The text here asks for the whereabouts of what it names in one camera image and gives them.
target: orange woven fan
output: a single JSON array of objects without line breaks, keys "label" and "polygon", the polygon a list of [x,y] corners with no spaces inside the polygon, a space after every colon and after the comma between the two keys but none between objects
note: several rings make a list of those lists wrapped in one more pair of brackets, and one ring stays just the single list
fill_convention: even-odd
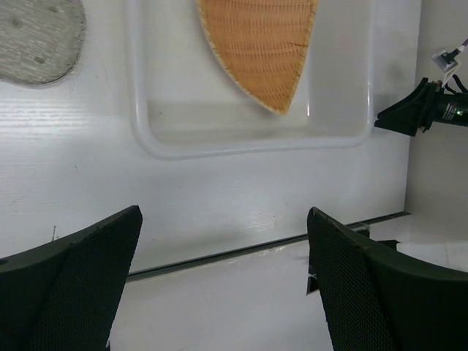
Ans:
[{"label": "orange woven fan", "polygon": [[318,0],[198,0],[216,57],[270,111],[287,113],[306,60]]}]

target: clear plastic container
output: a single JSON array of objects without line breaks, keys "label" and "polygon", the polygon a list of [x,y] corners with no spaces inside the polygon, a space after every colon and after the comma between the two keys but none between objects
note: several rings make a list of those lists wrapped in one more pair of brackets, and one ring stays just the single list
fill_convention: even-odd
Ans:
[{"label": "clear plastic container", "polygon": [[275,116],[215,59],[196,0],[126,0],[132,125],[160,159],[348,148],[370,134],[375,0],[322,0],[290,111]]}]

